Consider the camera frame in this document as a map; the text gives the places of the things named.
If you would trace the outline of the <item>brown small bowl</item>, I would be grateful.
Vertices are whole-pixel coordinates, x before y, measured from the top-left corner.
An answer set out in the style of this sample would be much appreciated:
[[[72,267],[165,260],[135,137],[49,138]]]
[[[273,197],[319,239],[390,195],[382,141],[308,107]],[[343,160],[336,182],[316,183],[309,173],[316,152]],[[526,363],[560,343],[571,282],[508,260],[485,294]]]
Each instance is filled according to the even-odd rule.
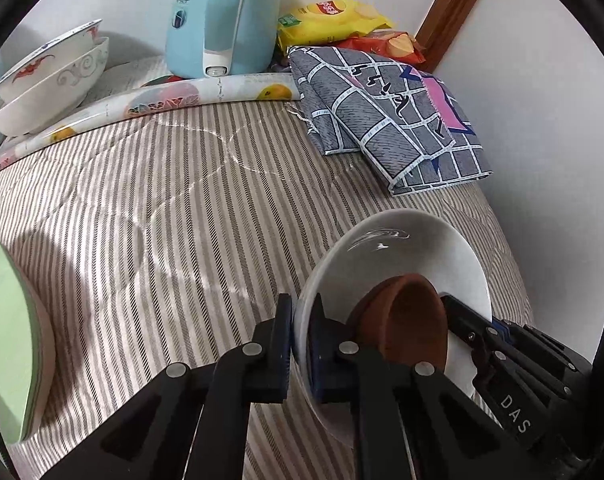
[[[371,289],[346,326],[355,341],[378,350],[392,364],[431,364],[442,372],[447,360],[444,304],[422,275],[392,276]]]

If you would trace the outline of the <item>yellow chips bag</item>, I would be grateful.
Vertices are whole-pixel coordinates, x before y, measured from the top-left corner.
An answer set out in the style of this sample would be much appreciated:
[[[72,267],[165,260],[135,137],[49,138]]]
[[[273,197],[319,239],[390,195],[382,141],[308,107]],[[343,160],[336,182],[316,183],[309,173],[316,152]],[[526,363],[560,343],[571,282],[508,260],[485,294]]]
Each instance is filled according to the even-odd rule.
[[[283,51],[295,46],[321,46],[366,36],[393,23],[374,6],[356,0],[325,0],[282,14],[277,40]]]

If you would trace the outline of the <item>grey checkered cloth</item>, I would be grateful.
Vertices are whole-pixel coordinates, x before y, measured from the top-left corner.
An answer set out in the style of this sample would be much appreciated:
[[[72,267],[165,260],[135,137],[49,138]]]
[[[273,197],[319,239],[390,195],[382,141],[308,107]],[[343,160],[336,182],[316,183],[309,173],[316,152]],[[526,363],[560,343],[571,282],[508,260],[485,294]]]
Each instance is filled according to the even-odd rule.
[[[381,55],[295,47],[288,59],[308,135],[325,156],[360,153],[394,196],[492,174],[442,80]]]

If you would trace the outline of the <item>fruit print rolled mat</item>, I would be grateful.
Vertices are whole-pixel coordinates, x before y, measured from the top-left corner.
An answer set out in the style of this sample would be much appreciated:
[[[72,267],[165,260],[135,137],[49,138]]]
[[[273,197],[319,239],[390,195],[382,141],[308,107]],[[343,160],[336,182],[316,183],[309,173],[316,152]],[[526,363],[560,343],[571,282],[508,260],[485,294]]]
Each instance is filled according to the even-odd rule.
[[[244,101],[297,101],[289,73],[184,79],[108,96],[81,108],[37,134],[0,150],[0,172],[52,144],[104,126],[201,105]]]

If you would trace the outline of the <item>light blue electric kettle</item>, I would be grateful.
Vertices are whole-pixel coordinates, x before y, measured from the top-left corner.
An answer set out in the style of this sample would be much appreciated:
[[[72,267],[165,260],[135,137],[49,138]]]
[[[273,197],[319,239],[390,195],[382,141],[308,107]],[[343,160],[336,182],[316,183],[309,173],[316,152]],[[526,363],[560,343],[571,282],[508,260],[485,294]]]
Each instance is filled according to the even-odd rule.
[[[190,79],[262,73],[278,18],[279,0],[175,0],[165,63]]]

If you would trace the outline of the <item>red snack bag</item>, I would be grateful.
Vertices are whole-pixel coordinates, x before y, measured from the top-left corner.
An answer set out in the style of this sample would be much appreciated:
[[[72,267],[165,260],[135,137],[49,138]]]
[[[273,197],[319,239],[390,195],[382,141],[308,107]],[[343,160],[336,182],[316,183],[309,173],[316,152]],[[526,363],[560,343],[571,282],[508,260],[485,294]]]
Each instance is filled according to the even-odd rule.
[[[411,34],[392,29],[377,29],[367,36],[350,37],[336,42],[334,46],[380,55],[412,65],[421,64],[426,60],[421,53],[421,46]]]

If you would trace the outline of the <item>brown wooden door frame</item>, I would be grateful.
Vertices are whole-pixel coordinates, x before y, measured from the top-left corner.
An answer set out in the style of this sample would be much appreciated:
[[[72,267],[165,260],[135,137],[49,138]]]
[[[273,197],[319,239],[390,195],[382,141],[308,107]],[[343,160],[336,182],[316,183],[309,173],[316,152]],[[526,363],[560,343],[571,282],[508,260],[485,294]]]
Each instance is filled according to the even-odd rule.
[[[417,42],[426,60],[421,69],[433,73],[478,0],[434,0],[420,29]]]

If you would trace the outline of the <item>white ceramic bowl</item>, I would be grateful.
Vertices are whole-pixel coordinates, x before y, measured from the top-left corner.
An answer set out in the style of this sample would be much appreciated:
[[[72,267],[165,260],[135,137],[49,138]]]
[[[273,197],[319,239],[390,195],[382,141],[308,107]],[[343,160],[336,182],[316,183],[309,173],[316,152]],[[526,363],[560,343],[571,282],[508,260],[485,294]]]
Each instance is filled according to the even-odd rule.
[[[447,222],[415,209],[374,214],[339,238],[306,280],[293,308],[296,377],[315,418],[334,438],[353,445],[345,404],[319,404],[311,390],[306,336],[313,301],[326,318],[344,323],[357,303],[387,278],[423,275],[441,295],[451,295],[486,322],[492,320],[488,281],[471,246]]]

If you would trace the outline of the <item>green plastic plate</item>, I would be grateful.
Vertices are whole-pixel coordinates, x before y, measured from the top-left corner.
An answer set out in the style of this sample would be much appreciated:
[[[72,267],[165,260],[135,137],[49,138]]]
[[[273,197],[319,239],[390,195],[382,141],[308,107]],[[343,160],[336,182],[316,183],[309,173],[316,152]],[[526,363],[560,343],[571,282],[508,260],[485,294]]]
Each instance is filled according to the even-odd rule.
[[[41,382],[35,301],[0,244],[0,433],[6,443],[19,443],[31,433]]]

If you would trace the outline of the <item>large white porcelain bowl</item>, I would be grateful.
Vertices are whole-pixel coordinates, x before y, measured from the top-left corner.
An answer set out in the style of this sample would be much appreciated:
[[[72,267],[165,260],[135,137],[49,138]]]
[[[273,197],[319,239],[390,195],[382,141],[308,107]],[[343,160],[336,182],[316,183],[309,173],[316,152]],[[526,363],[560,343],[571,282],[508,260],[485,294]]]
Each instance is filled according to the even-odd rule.
[[[5,103],[0,99],[0,133],[8,138],[38,133],[69,115],[104,72],[109,41],[108,37],[99,38],[92,50],[12,101]]]

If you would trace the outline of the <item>blue patterned porcelain bowl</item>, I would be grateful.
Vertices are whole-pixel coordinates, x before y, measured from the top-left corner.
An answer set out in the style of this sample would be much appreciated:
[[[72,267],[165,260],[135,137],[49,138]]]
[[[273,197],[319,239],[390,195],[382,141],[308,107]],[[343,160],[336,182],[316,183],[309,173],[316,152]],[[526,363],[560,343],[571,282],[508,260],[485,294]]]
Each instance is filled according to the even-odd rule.
[[[92,50],[101,18],[68,30],[42,44],[0,77],[0,98],[8,103],[29,88]]]

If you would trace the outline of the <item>striped quilted table cover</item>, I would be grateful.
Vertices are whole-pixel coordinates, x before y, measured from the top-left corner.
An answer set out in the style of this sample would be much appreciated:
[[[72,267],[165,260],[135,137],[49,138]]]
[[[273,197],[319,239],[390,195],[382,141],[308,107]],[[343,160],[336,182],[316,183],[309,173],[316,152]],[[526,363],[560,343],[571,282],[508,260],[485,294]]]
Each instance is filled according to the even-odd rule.
[[[168,364],[216,361],[377,212],[418,209],[476,252],[493,312],[526,323],[520,271],[479,185],[393,196],[360,154],[324,155],[284,102],[168,110],[52,144],[0,172],[0,242],[46,307],[57,370],[38,479]]]

